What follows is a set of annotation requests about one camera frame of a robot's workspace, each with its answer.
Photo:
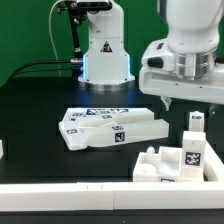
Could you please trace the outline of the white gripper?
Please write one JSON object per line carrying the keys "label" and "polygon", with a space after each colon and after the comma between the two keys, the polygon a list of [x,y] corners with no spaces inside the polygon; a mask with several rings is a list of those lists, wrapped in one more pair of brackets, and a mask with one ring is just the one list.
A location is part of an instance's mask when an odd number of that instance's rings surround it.
{"label": "white gripper", "polygon": [[142,68],[139,88],[144,94],[161,96],[166,110],[170,109],[171,98],[212,103],[209,107],[209,117],[212,117],[217,104],[224,105],[224,65],[218,64],[211,73],[192,81],[156,69]]}

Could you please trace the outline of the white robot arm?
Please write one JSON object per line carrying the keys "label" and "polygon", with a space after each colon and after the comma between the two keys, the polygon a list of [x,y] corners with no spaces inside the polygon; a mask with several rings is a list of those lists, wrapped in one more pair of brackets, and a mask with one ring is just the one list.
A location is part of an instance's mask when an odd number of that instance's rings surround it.
{"label": "white robot arm", "polygon": [[[79,81],[98,91],[134,79],[124,49],[124,12],[114,0],[77,0],[87,11],[89,48]],[[174,98],[224,105],[224,62],[216,57],[224,0],[157,0],[168,36],[145,50],[139,88],[165,105]]]}

